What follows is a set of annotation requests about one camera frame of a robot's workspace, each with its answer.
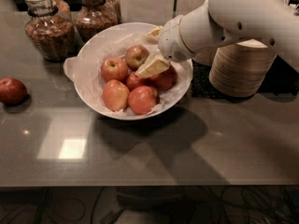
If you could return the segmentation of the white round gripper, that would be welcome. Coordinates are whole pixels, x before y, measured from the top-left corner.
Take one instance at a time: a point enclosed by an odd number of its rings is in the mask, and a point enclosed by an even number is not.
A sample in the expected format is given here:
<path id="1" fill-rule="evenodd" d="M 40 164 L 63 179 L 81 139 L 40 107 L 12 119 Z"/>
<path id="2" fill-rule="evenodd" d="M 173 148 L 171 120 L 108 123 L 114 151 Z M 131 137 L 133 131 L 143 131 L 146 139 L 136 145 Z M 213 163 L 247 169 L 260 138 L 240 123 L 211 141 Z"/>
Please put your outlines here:
<path id="1" fill-rule="evenodd" d="M 195 56 L 183 42 L 180 35 L 182 15 L 168 21 L 164 27 L 157 26 L 143 36 L 143 41 L 150 45 L 158 43 L 160 52 L 151 53 L 147 60 L 137 69 L 135 74 L 141 78 L 149 78 L 161 74 L 170 67 L 170 61 L 182 63 Z"/>

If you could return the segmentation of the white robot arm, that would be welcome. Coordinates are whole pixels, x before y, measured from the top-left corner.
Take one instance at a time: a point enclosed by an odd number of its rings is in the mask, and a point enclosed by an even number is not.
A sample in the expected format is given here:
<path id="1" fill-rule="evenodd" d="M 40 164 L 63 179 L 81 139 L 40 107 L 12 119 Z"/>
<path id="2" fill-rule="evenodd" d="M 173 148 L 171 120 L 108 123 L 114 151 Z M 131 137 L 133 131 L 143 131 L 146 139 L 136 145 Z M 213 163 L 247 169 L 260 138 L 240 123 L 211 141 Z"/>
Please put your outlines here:
<path id="1" fill-rule="evenodd" d="M 299 71 L 299 14 L 290 0 L 206 0 L 186 15 L 161 28 L 159 51 L 136 71 L 152 77 L 171 62 L 182 63 L 206 48 L 218 48 L 243 39 L 256 39 Z"/>

